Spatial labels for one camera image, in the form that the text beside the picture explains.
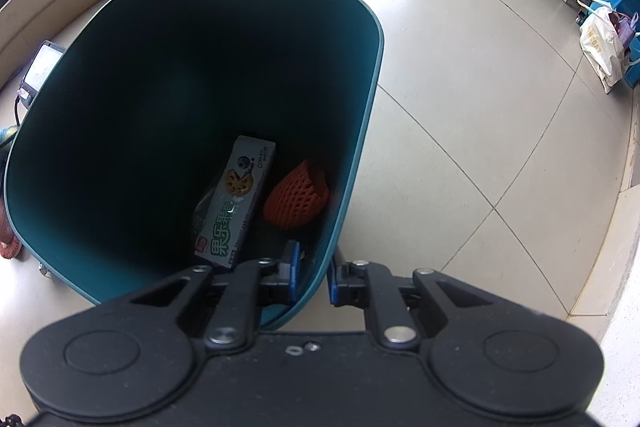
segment trash bin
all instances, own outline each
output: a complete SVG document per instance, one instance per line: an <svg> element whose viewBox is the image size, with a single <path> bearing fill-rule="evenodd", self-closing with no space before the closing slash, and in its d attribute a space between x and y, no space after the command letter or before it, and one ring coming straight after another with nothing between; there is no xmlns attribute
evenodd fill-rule
<svg viewBox="0 0 640 427"><path fill-rule="evenodd" d="M383 36L360 0L111 0L61 58L15 139L7 210L49 270L94 303L197 263L194 207L239 135L272 140L262 200L302 160L331 190L309 227L256 208L239 258L305 250L313 295L337 244L376 89Z"/></svg>

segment blueberry picture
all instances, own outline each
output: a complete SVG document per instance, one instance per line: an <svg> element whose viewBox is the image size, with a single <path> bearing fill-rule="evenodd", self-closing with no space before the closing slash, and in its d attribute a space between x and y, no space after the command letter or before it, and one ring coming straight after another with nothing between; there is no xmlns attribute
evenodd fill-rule
<svg viewBox="0 0 640 427"><path fill-rule="evenodd" d="M238 167L241 169L248 169L251 165L251 160L247 156L240 156L238 158Z"/></svg>

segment cookie box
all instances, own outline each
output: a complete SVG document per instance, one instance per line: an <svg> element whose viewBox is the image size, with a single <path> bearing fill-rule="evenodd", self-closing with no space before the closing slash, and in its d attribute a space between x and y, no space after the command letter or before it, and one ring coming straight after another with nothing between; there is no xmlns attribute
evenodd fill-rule
<svg viewBox="0 0 640 427"><path fill-rule="evenodd" d="M239 136L213 193L194 254L233 268L276 144Z"/></svg>

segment screw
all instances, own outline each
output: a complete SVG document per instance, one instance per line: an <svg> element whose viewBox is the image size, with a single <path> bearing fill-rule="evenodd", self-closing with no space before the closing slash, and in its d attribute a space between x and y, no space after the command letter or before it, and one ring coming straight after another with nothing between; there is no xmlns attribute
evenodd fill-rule
<svg viewBox="0 0 640 427"><path fill-rule="evenodd" d="M415 330L412 328L408 328L407 326L393 326L391 328L386 328L385 330L385 338L389 342L393 342L395 344L404 344L412 341L416 337Z"/></svg>
<svg viewBox="0 0 640 427"><path fill-rule="evenodd" d="M236 328L216 328L209 336L214 344L233 344L238 338L240 333Z"/></svg>
<svg viewBox="0 0 640 427"><path fill-rule="evenodd" d="M291 355L292 357L299 357L302 353L305 352L300 346L287 346L284 350L287 355Z"/></svg>
<svg viewBox="0 0 640 427"><path fill-rule="evenodd" d="M318 344L317 342L308 342L308 343L305 344L305 349L307 351L317 351L321 347L322 346L320 344Z"/></svg>

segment red logo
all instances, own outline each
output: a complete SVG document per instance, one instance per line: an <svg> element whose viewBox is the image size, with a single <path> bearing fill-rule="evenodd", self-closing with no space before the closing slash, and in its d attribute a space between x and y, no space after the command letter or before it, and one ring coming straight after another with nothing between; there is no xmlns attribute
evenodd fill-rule
<svg viewBox="0 0 640 427"><path fill-rule="evenodd" d="M200 236L196 241L196 250L202 253L204 252L204 249L206 248L206 246L207 246L207 240L204 237Z"/></svg>

